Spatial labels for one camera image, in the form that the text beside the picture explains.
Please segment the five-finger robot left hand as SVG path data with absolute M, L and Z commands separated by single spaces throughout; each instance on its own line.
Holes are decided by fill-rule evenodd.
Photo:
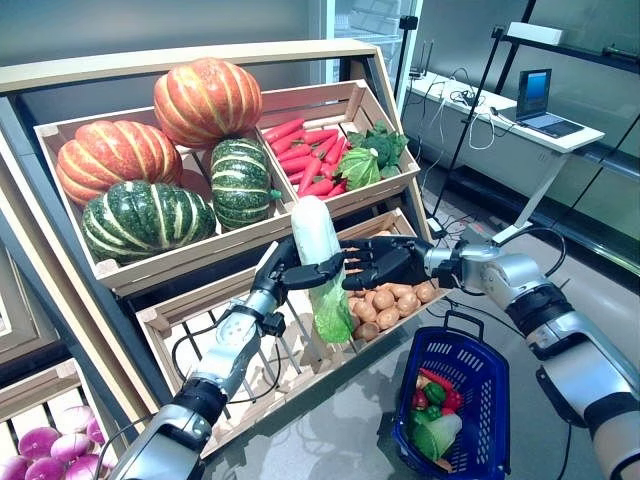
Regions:
M 270 294 L 278 306 L 289 291 L 324 285 L 343 268 L 344 254 L 339 251 L 318 264 L 303 265 L 292 235 L 283 238 L 266 263 L 257 270 L 251 291 Z

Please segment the five-finger robot right hand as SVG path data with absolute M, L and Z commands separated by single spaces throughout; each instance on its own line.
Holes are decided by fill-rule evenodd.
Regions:
M 420 284 L 429 279 L 425 259 L 434 246 L 412 236 L 374 236 L 339 241 L 344 251 L 345 290 L 372 289 L 385 283 Z

